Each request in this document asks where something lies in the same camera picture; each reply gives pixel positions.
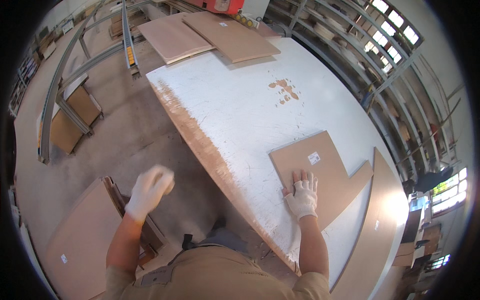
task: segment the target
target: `red machine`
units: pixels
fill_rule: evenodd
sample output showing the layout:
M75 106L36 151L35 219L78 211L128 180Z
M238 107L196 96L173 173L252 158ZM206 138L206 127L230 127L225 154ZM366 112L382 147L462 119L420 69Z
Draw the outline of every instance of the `red machine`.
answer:
M243 7L244 0L185 0L209 12L235 15Z

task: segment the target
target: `concrete floor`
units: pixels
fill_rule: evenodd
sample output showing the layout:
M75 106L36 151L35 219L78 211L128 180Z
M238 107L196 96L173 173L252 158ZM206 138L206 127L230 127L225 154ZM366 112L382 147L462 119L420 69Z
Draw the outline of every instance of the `concrete floor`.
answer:
M109 13L106 5L97 19ZM85 34L91 56L117 43L108 34L110 21ZM150 216L169 245L147 269L164 265L179 250L184 233L202 240L219 215L228 227L249 241L252 255L265 271L292 286L296 276L276 257L231 207L160 105L145 74L164 65L148 42L135 45L142 78L133 81L123 53L103 61L88 72L85 88L102 107L105 119L94 122L92 137L83 137L74 155L51 145L48 166L37 160L36 120L45 103L53 73L78 26L60 38L57 49L43 61L25 93L18 118L16 201L42 263L48 239L82 192L101 176L111 176L121 193L130 195L137 176L154 164L175 172L176 186L163 197ZM64 76L82 65L86 57L77 42Z

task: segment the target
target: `gloved hand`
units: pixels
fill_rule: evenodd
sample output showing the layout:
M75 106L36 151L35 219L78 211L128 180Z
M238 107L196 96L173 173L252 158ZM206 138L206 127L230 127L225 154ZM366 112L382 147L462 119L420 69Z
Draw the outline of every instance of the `gloved hand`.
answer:
M318 217L315 213L315 208L317 208L318 179L313 176L312 172L308 172L307 177L307 173L302 170L301 180L299 180L298 175L293 172L293 182L295 186L295 196L288 192L286 188L284 188L282 192L291 211L297 216L297 220L300 221L301 217L307 215Z
M174 185L172 170L161 165L153 166L138 176L125 212L135 221L144 222L147 214L155 209L163 195L172 191Z

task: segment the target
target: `beige shirt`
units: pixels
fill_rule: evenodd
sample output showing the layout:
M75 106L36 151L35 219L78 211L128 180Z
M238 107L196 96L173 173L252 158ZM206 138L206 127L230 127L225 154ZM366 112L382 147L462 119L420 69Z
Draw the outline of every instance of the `beige shirt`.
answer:
M137 280L109 266L103 299L331 300L331 296L328 280L320 273L303 274L290 289L242 254L211 246L188 250L171 266L159 268Z

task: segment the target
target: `white table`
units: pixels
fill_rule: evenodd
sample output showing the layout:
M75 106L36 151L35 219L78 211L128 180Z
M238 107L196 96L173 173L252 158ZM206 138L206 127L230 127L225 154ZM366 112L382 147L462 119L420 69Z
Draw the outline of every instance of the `white table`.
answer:
M392 171L397 171L376 128L341 81L291 38L271 43L282 53L230 64L215 50L146 76L216 184L295 270L300 231L282 199L282 184L268 156L272 149L328 130L349 174L365 159L373 165L374 146ZM292 86L298 100L280 103L285 93L269 84L282 79ZM330 258L330 285L339 276L359 233L370 185L323 231ZM408 215L408 206L404 206L379 283L400 244Z

